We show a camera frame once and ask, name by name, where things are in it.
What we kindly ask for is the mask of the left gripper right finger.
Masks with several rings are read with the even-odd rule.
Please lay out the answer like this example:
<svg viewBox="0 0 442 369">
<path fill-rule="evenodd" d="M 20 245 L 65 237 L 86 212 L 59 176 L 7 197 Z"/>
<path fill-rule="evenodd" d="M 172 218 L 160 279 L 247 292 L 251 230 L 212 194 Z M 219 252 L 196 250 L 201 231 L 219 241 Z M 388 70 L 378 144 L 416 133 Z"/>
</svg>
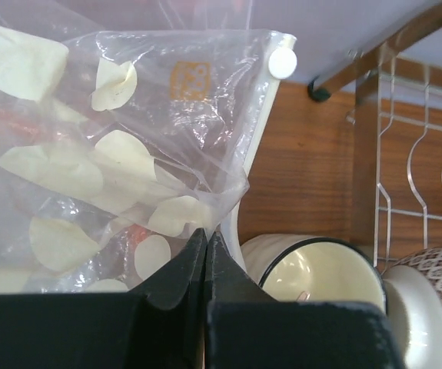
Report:
<svg viewBox="0 0 442 369">
<path fill-rule="evenodd" d="M 402 368 L 390 324 L 367 302 L 278 302 L 229 255 L 207 246 L 206 368 Z"/>
</svg>

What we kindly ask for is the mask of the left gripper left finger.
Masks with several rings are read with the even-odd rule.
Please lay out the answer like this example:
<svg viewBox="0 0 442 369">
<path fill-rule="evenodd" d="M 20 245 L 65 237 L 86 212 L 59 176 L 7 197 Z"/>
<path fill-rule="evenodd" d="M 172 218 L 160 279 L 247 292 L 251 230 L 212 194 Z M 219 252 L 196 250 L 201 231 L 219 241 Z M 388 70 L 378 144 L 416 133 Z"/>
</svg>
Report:
<svg viewBox="0 0 442 369">
<path fill-rule="evenodd" d="M 208 240 L 127 292 L 0 294 L 0 368 L 200 368 Z"/>
</svg>

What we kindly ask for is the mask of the clear zip top bag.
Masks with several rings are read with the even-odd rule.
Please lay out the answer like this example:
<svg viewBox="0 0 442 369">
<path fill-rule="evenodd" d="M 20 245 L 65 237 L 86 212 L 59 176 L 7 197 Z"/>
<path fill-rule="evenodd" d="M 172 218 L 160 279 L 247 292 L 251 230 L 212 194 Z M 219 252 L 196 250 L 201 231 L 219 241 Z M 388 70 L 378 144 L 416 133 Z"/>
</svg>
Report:
<svg viewBox="0 0 442 369">
<path fill-rule="evenodd" d="M 0 26 L 0 294 L 124 292 L 238 209 L 296 38 Z"/>
</svg>

